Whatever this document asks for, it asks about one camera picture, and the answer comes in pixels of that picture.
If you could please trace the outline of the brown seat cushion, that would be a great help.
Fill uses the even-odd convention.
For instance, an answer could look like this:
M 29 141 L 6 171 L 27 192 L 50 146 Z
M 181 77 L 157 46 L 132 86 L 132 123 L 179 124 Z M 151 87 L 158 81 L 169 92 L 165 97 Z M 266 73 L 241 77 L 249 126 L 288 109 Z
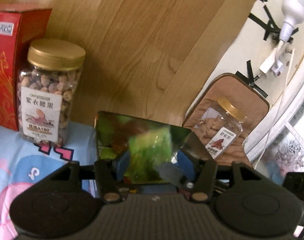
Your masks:
M 250 165 L 244 142 L 269 111 L 268 101 L 235 74 L 221 74 L 183 121 L 220 165 Z

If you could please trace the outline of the green seaweed snack packet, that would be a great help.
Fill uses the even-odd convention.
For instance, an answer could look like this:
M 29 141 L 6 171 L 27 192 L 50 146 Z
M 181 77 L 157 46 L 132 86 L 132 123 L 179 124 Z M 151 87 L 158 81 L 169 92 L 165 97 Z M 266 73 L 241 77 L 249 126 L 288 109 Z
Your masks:
M 129 165 L 119 180 L 133 184 L 160 184 L 157 168 L 170 163 L 191 133 L 190 129 L 148 119 L 99 111 L 95 118 L 98 159 L 129 154 Z

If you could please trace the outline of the blue pig cartoon bedsheet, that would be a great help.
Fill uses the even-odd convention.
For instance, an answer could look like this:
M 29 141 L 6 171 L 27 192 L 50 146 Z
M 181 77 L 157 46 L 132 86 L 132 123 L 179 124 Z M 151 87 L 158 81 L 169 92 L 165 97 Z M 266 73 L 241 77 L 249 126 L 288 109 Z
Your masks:
M 17 232 L 9 217 L 12 201 L 23 191 L 68 161 L 89 164 L 87 153 L 93 128 L 70 122 L 63 148 L 39 146 L 19 132 L 0 126 L 0 239 L 14 239 Z

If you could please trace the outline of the almond jar gold lid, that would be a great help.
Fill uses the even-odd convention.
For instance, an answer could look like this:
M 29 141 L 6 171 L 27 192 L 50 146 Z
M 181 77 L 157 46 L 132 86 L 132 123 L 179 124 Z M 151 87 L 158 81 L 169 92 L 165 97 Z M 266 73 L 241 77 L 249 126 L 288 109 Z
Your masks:
M 247 116 L 227 98 L 208 100 L 209 107 L 193 131 L 213 159 L 218 158 L 241 135 Z

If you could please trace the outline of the white power strip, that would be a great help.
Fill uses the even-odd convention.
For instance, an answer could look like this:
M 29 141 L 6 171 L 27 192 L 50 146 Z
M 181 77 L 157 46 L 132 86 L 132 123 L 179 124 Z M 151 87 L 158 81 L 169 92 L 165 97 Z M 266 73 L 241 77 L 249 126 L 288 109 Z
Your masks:
M 286 67 L 290 65 L 291 54 L 293 52 L 293 47 L 287 45 L 285 49 L 281 50 L 277 62 L 275 62 L 277 47 L 275 47 L 270 55 L 263 61 L 260 65 L 260 73 L 264 76 L 273 74 L 275 77 L 279 77 Z

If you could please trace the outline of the red gift bag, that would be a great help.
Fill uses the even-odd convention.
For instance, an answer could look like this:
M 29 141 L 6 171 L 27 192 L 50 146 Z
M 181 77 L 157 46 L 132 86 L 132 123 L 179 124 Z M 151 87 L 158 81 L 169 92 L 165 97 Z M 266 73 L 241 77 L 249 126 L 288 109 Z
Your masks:
M 0 4 L 0 126 L 18 131 L 18 73 L 31 41 L 44 37 L 50 14 L 34 4 Z

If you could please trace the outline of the cashew jar gold lid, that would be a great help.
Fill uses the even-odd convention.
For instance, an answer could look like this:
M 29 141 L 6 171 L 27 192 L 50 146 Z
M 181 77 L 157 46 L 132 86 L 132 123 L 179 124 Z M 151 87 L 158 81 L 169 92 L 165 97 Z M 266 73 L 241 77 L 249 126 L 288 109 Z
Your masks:
M 64 145 L 85 55 L 83 48 L 63 40 L 31 42 L 28 66 L 19 72 L 17 82 L 18 126 L 24 138 L 36 144 Z

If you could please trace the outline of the white framed frosted window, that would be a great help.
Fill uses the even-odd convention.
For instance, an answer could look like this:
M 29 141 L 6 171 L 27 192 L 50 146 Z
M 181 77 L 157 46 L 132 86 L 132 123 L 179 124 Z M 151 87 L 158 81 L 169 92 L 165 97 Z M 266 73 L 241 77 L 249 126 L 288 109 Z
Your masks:
M 245 141 L 257 171 L 281 185 L 288 172 L 304 172 L 304 56 L 285 92 Z

